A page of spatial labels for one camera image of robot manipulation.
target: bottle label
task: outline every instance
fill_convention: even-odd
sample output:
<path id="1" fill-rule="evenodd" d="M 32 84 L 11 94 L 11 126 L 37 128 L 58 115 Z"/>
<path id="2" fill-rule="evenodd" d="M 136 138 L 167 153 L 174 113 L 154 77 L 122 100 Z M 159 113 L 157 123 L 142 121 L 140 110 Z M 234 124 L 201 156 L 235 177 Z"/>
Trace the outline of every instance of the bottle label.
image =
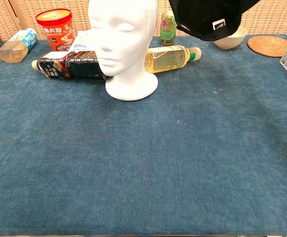
<path id="1" fill-rule="evenodd" d="M 196 53 L 191 53 L 189 61 L 193 61 L 196 58 Z"/>
<path id="2" fill-rule="evenodd" d="M 64 58 L 66 55 L 68 55 L 70 52 L 69 51 L 53 51 L 49 52 L 47 55 L 45 55 L 43 58 L 48 58 L 48 59 L 59 59 L 59 58 Z"/>
<path id="3" fill-rule="evenodd" d="M 180 46 L 166 46 L 166 47 L 150 48 L 149 50 L 152 51 L 153 53 L 160 53 L 160 52 L 169 52 L 183 49 Z"/>
<path id="4" fill-rule="evenodd" d="M 66 64 L 68 51 L 54 51 L 46 54 L 39 60 L 39 67 L 42 73 L 52 79 L 69 79 L 70 75 Z"/>
<path id="5" fill-rule="evenodd" d="M 28 52 L 35 46 L 38 41 L 37 35 L 33 30 L 18 31 L 9 41 L 22 41 L 28 48 Z"/>

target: bottle cap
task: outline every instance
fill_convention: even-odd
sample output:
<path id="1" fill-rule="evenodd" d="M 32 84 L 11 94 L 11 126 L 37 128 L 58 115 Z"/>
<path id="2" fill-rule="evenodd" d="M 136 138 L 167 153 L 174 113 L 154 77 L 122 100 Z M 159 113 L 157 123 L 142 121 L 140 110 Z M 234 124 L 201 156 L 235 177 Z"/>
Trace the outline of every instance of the bottle cap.
<path id="1" fill-rule="evenodd" d="M 190 52 L 190 58 L 189 61 L 196 61 L 201 58 L 202 56 L 202 51 L 200 48 L 193 47 L 193 48 L 188 48 Z"/>
<path id="2" fill-rule="evenodd" d="M 31 63 L 31 66 L 33 67 L 34 70 L 39 70 L 38 68 L 38 60 L 34 60 L 32 63 Z"/>

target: woven wicker wall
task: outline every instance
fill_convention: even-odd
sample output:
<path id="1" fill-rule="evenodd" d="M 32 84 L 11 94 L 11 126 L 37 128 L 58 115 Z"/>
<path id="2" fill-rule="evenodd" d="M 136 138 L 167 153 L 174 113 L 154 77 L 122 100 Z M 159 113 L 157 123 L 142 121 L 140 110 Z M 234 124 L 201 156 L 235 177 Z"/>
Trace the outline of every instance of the woven wicker wall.
<path id="1" fill-rule="evenodd" d="M 261 0 L 242 17 L 249 33 L 287 33 L 287 0 Z"/>
<path id="2" fill-rule="evenodd" d="M 10 0 L 20 22 L 34 28 L 39 39 L 45 39 L 35 16 L 45 10 L 64 7 L 73 13 L 73 24 L 76 31 L 90 29 L 87 8 L 88 0 Z M 158 0 L 158 23 L 155 35 L 160 35 L 160 20 L 162 13 L 170 9 L 168 0 Z M 261 0 L 257 5 L 243 14 L 242 23 L 249 34 L 271 34 L 287 32 L 287 0 Z M 177 35 L 186 35 L 177 31 Z"/>
<path id="3" fill-rule="evenodd" d="M 88 20 L 88 0 L 10 0 L 20 20 L 24 20 L 27 27 L 37 31 L 39 39 L 45 39 L 41 26 L 36 22 L 36 15 L 54 8 L 67 8 L 72 11 L 75 31 L 90 29 Z"/>
<path id="4" fill-rule="evenodd" d="M 4 1 L 0 0 L 0 36 L 3 40 L 8 40 L 20 29 L 16 21 L 10 5 L 6 6 Z"/>

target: cap logo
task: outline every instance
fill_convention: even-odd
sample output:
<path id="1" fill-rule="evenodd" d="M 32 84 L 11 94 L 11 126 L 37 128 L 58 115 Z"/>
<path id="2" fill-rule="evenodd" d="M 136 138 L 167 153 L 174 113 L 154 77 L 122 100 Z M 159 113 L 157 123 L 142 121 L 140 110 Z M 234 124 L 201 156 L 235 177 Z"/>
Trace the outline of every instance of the cap logo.
<path id="1" fill-rule="evenodd" d="M 218 30 L 219 28 L 222 28 L 222 27 L 225 27 L 226 26 L 226 21 L 225 19 L 221 19 L 221 20 L 218 20 L 218 21 L 214 21 L 212 23 L 212 26 L 213 26 L 213 30 Z"/>

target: plastic bottle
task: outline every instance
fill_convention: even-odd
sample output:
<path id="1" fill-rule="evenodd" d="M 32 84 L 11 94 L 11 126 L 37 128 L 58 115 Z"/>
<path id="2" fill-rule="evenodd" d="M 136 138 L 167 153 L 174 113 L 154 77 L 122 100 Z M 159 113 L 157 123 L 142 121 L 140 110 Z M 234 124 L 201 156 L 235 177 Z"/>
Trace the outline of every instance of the plastic bottle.
<path id="1" fill-rule="evenodd" d="M 159 73 L 184 67 L 188 61 L 200 59 L 202 51 L 197 47 L 167 46 L 150 48 L 145 58 L 146 71 Z"/>
<path id="2" fill-rule="evenodd" d="M 32 62 L 35 70 L 52 79 L 109 79 L 100 70 L 94 51 L 50 52 Z"/>
<path id="3" fill-rule="evenodd" d="M 202 51 L 183 46 L 150 48 L 145 58 L 145 69 L 150 73 L 159 73 L 184 67 L 188 61 L 198 60 Z M 100 70 L 94 51 L 50 52 L 32 62 L 35 70 L 52 79 L 109 79 Z"/>
<path id="4" fill-rule="evenodd" d="M 18 31 L 0 48 L 0 58 L 6 63 L 20 63 L 37 41 L 37 33 L 34 29 Z"/>

